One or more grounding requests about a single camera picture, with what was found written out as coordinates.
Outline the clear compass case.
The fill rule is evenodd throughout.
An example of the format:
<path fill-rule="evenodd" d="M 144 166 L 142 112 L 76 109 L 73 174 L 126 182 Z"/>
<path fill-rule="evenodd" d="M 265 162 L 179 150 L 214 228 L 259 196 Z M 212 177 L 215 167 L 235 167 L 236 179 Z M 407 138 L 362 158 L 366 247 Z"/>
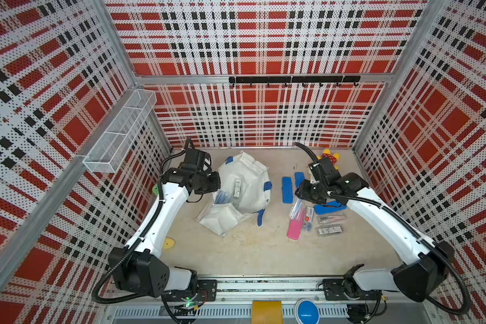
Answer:
<path fill-rule="evenodd" d="M 215 198 L 216 205 L 225 205 L 232 202 L 232 197 L 225 191 L 220 190 Z"/>

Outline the blue triangular ruler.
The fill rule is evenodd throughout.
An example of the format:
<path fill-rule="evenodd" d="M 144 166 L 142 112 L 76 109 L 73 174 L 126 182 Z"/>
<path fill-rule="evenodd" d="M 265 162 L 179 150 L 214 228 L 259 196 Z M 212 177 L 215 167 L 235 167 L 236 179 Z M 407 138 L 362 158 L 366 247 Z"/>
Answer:
<path fill-rule="evenodd" d="M 347 208 L 347 206 L 341 204 L 337 201 L 330 201 L 327 202 L 325 205 L 315 205 L 314 211 L 317 215 L 325 215 L 329 213 L 335 213 L 338 211 L 343 211 Z"/>

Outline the clear plastic compass set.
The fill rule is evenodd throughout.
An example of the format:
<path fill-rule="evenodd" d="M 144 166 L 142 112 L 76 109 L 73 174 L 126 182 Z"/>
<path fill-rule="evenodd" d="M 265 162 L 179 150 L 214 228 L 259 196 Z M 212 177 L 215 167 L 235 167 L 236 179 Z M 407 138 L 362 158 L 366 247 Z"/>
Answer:
<path fill-rule="evenodd" d="M 318 215 L 317 221 L 319 225 L 329 225 L 334 224 L 339 221 L 343 221 L 346 219 L 345 215 L 337 214 L 337 215 Z"/>

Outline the pink pencil case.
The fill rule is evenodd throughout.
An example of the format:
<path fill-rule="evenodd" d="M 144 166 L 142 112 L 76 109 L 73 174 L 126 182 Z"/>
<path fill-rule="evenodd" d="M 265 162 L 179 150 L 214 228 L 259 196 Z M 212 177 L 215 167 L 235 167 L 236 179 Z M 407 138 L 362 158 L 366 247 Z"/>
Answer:
<path fill-rule="evenodd" d="M 301 234 L 302 224 L 305 219 L 306 208 L 302 207 L 293 219 L 290 220 L 287 237 L 291 240 L 298 240 Z"/>

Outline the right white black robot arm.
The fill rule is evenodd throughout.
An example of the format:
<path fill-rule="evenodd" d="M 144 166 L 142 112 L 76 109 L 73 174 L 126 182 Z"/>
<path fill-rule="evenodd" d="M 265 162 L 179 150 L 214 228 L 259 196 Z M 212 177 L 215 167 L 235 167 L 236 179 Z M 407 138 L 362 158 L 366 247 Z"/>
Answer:
<path fill-rule="evenodd" d="M 389 207 L 369 184 L 358 174 L 341 175 L 329 157 L 318 158 L 301 143 L 311 159 L 309 169 L 312 180 L 303 180 L 295 195 L 316 205 L 336 201 L 362 217 L 394 249 L 401 265 L 394 268 L 364 269 L 354 266 L 344 275 L 344 291 L 356 299 L 360 292 L 400 292 L 415 302 L 428 301 L 451 315 L 465 315 L 471 310 L 472 300 L 467 285 L 454 268 L 454 250 L 446 242 L 435 242 L 409 224 Z M 460 288 L 462 304 L 454 309 L 441 304 L 431 293 L 448 276 Z"/>

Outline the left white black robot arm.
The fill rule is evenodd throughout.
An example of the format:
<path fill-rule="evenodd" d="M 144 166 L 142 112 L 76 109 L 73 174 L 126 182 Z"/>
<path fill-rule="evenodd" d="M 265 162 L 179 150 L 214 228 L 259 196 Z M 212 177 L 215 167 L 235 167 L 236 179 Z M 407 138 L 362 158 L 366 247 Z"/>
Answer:
<path fill-rule="evenodd" d="M 186 139 L 177 156 L 183 157 L 183 162 L 161 171 L 157 199 L 140 228 L 124 247 L 110 252 L 109 268 L 91 293 L 93 302 L 111 305 L 169 292 L 197 294 L 196 271 L 169 267 L 160 257 L 171 225 L 190 195 L 215 193 L 221 180 L 212 169 L 210 155 L 195 148 L 192 139 Z"/>

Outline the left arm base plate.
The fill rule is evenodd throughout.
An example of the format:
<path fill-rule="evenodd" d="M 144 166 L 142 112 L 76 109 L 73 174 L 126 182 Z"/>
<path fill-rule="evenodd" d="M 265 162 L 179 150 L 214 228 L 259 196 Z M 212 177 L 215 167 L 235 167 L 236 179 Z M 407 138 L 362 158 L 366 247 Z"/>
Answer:
<path fill-rule="evenodd" d="M 193 279 L 185 290 L 170 290 L 162 294 L 166 302 L 213 302 L 216 300 L 217 280 Z"/>

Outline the white canvas bag blue handles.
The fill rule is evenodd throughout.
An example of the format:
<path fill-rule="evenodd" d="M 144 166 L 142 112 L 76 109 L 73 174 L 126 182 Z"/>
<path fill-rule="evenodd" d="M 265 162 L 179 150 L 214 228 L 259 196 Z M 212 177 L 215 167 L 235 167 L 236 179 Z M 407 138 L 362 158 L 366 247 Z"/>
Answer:
<path fill-rule="evenodd" d="M 199 214 L 197 222 L 221 237 L 252 217 L 256 217 L 256 223 L 261 227 L 271 202 L 272 183 L 268 168 L 243 151 L 228 157 L 218 173 L 221 188 L 211 195 L 211 201 Z M 220 190 L 232 197 L 231 203 L 215 204 Z"/>

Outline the small clear stationery pack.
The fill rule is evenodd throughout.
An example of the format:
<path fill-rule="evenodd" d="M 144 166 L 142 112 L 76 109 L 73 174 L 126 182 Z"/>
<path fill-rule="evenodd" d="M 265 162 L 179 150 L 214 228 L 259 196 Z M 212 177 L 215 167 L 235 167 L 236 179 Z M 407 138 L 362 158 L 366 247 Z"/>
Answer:
<path fill-rule="evenodd" d="M 310 206 L 305 207 L 305 215 L 302 222 L 302 231 L 310 232 L 313 226 L 314 209 Z"/>

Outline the clear case barcode label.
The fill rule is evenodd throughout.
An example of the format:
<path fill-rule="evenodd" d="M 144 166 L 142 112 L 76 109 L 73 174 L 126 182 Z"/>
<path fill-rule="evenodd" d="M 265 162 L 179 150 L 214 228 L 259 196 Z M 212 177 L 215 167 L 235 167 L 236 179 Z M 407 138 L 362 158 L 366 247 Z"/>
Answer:
<path fill-rule="evenodd" d="M 344 228 L 341 225 L 321 226 L 316 229 L 318 236 L 334 236 L 344 233 Z"/>

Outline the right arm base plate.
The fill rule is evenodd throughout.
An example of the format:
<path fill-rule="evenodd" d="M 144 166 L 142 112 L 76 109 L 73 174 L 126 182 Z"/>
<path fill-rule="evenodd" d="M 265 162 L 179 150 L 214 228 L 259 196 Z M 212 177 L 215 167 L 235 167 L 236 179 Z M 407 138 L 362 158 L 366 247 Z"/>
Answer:
<path fill-rule="evenodd" d="M 351 279 L 324 279 L 322 289 L 327 301 L 376 301 L 381 294 L 376 290 L 364 291 Z"/>

